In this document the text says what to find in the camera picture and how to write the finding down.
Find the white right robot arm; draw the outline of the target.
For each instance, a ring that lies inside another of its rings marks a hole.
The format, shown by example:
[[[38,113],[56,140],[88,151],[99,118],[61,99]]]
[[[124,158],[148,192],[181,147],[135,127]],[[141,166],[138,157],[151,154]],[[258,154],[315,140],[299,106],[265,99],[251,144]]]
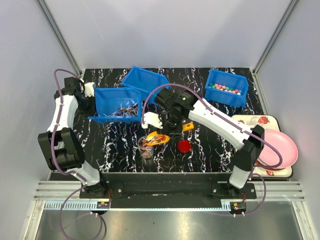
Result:
[[[260,126],[250,128],[235,121],[190,89],[177,94],[163,87],[154,101],[162,108],[157,133],[170,137],[181,135],[183,121],[191,120],[220,135],[234,147],[236,153],[233,168],[223,194],[235,199],[243,195],[254,165],[264,148],[264,129]]]

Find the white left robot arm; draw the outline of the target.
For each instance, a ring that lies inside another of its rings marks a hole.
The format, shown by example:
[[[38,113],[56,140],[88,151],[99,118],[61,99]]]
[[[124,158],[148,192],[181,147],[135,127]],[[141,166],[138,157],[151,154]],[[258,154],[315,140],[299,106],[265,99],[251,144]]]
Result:
[[[54,94],[52,122],[37,140],[50,170],[74,176],[87,194],[103,198],[108,193],[107,181],[86,161],[84,148],[73,130],[76,112],[85,117],[95,113],[95,88],[94,82],[65,78],[64,87]]]

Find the blue bin with star candies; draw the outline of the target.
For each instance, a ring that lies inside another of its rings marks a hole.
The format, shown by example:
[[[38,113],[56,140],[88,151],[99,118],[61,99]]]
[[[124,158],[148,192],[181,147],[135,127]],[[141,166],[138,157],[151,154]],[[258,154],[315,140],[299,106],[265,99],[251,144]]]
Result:
[[[133,66],[121,84],[139,91],[141,100],[145,101],[155,88],[169,83],[169,80],[163,74]]]

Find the blue bin with lollipops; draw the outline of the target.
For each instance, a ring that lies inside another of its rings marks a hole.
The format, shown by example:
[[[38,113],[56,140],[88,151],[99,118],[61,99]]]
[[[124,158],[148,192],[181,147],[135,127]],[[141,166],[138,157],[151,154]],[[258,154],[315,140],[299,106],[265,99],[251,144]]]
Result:
[[[96,114],[89,116],[98,124],[134,123],[142,117],[141,93],[130,87],[97,88],[94,90]]]

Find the yellow plastic scoop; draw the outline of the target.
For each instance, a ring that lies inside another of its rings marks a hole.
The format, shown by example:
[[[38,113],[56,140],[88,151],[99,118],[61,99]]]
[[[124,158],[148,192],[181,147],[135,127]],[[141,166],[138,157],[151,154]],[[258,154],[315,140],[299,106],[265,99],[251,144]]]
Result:
[[[178,132],[178,135],[182,134],[184,132],[187,132],[189,130],[192,130],[193,128],[194,128],[194,124],[192,122],[183,124],[182,125],[182,131]],[[173,138],[174,136],[177,136],[177,135],[174,135],[173,133],[171,133],[170,135],[168,135],[168,134],[160,134],[160,133],[157,133],[156,131],[154,131],[154,132],[150,133],[146,137],[146,139],[143,142],[143,144],[145,146],[155,146],[155,145],[165,144],[171,138]]]

